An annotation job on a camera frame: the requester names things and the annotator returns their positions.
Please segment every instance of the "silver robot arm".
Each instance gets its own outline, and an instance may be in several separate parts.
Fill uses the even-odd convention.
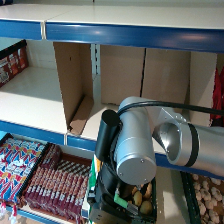
[[[148,99],[129,97],[119,109]],[[131,108],[120,116],[123,123],[114,160],[122,181],[145,184],[156,174],[152,137],[173,165],[187,166],[224,176],[224,128],[188,123],[171,108]]]

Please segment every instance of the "cardboard divider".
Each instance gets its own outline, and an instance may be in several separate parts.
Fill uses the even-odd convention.
[[[212,107],[212,94],[217,64],[217,54],[191,53],[190,70],[190,104],[203,107]],[[193,124],[209,126],[210,115],[190,111],[190,121]]]
[[[86,106],[84,98],[88,97],[90,102],[93,97],[90,45],[55,42],[54,49],[66,124],[69,129],[70,122],[73,126],[78,119],[74,133],[79,135],[93,105]]]
[[[189,73],[190,52],[147,49],[142,97],[184,103]]]
[[[144,48],[102,45],[100,57],[102,103],[140,96]]]
[[[76,112],[75,116],[73,117],[70,126],[71,126],[71,133],[74,135],[79,135],[82,133],[86,121],[89,117],[91,109],[93,107],[93,99],[85,96],[81,105],[79,106],[78,111]]]

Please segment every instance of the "red packaging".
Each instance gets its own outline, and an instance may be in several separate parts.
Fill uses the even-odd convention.
[[[39,195],[37,197],[37,202],[38,204],[44,208],[43,206],[43,203],[44,203],[44,198],[45,198],[45,195],[46,195],[46,192],[47,192],[47,189],[49,187],[49,184],[50,184],[50,178],[52,179],[53,178],[53,174],[54,174],[54,171],[53,170],[48,170],[48,173],[46,175],[46,179],[43,183],[43,186],[39,192]]]
[[[32,200],[33,200],[33,197],[34,197],[34,195],[35,195],[35,202],[33,203],[34,205],[37,205],[37,206],[40,206],[41,205],[41,198],[42,198],[42,195],[43,195],[43,192],[44,192],[44,189],[45,189],[45,187],[46,187],[46,185],[47,185],[47,183],[48,183],[48,180],[49,180],[49,177],[50,177],[50,174],[51,174],[51,170],[48,170],[48,172],[47,172],[47,174],[46,174],[46,176],[44,177],[44,176],[42,176],[42,178],[41,179],[44,179],[45,178],[45,181],[44,181],[44,183],[43,183],[43,185],[42,185],[42,188],[39,190],[39,194],[38,194],[38,196],[36,196],[36,192],[34,192],[34,194],[33,194],[33,196],[32,196]]]
[[[33,200],[35,192],[36,192],[36,189],[39,186],[39,183],[40,183],[41,179],[44,177],[44,174],[45,174],[45,169],[40,169],[39,172],[38,172],[38,175],[37,175],[36,182],[35,182],[32,190],[31,190],[31,193],[29,195],[29,198],[31,200]]]
[[[48,170],[45,169],[44,171],[44,174],[43,174],[43,177],[41,178],[40,182],[39,182],[39,185],[38,187],[36,188],[36,191],[34,192],[34,196],[33,196],[33,202],[34,203],[37,203],[37,197],[39,195],[39,192],[44,184],[44,181],[45,181],[45,177],[47,176],[47,173],[48,173]]]
[[[215,72],[215,84],[212,95],[213,106],[212,109],[221,110],[222,109],[222,86],[221,80],[219,77],[218,69]],[[221,126],[221,124],[217,124],[217,120],[220,119],[220,115],[210,114],[210,120],[212,120],[211,126]]]
[[[14,76],[17,75],[19,72],[21,72],[18,51],[15,51],[9,55],[9,62],[11,65],[12,74]]]
[[[48,209],[48,206],[47,206],[47,202],[49,200],[49,197],[50,197],[50,193],[51,193],[51,190],[52,188],[54,187],[54,181],[53,181],[53,177],[54,177],[54,174],[55,174],[55,170],[52,170],[51,172],[51,176],[48,180],[48,183],[47,183],[47,186],[44,190],[44,193],[43,193],[43,196],[41,198],[41,204],[42,204],[42,207],[47,210],[47,211],[51,211],[50,209]]]
[[[61,149],[57,145],[52,145],[41,167],[47,169],[56,169],[60,160]]]
[[[25,68],[28,67],[28,60],[27,60],[27,55],[26,55],[26,47],[22,47],[18,50],[18,55],[19,55],[19,64],[21,67],[21,70],[24,70]]]
[[[60,171],[57,171],[58,172],[58,177],[56,178],[56,182],[55,182],[55,185],[54,185],[54,188],[52,190],[52,193],[51,193],[51,196],[50,196],[50,199],[48,201],[48,208],[54,213],[54,214],[58,214],[56,208],[54,207],[54,199],[55,199],[55,196],[56,196],[56,193],[58,191],[58,187],[59,187],[59,183],[62,179],[62,176],[63,176],[63,172],[60,170]]]
[[[46,203],[46,206],[48,207],[49,210],[51,210],[51,206],[50,206],[51,196],[52,196],[52,193],[55,194],[55,192],[53,192],[53,190],[58,185],[57,184],[57,178],[58,178],[60,173],[61,172],[59,172],[58,170],[55,171],[53,179],[51,180],[51,184],[49,186],[48,192],[47,192],[46,197],[45,197],[45,203]]]
[[[79,178],[77,180],[77,184],[72,192],[70,202],[68,204],[68,215],[71,219],[76,218],[76,214],[73,213],[73,206],[74,206],[75,199],[79,193],[79,189],[81,188],[83,179],[84,179],[83,176],[79,176]]]
[[[73,195],[73,191],[75,189],[75,186],[77,184],[78,178],[79,178],[78,174],[75,174],[74,179],[73,179],[73,182],[72,182],[72,184],[70,186],[69,192],[68,192],[68,194],[66,196],[65,202],[64,202],[64,204],[62,205],[62,208],[61,208],[61,210],[64,213],[64,217],[66,217],[67,219],[70,218],[70,216],[68,214],[68,206],[69,206],[71,197]]]
[[[75,200],[75,204],[73,207],[73,213],[76,215],[80,215],[81,214],[81,210],[82,210],[82,204],[83,204],[83,200],[86,194],[86,189],[87,189],[87,185],[88,185],[88,177],[86,176],[84,178],[84,181],[82,183],[82,186],[79,190],[79,194]]]
[[[12,79],[12,69],[8,57],[0,60],[0,87]]]
[[[72,187],[73,180],[74,180],[75,176],[76,175],[73,174],[73,173],[68,174],[67,179],[66,179],[66,183],[65,183],[65,187],[63,188],[62,193],[61,193],[60,198],[59,198],[59,202],[58,202],[59,213],[62,216],[65,216],[65,212],[64,212],[65,202],[66,202],[66,199],[69,195],[69,191]]]
[[[64,187],[64,185],[65,185],[65,181],[66,181],[66,179],[67,179],[67,176],[68,176],[68,173],[67,173],[67,172],[64,172],[63,175],[62,175],[61,181],[60,181],[60,183],[59,183],[57,192],[56,192],[56,194],[55,194],[54,201],[53,201],[53,206],[54,206],[54,207],[58,207],[58,201],[59,201],[61,192],[62,192],[62,190],[63,190],[63,187]]]

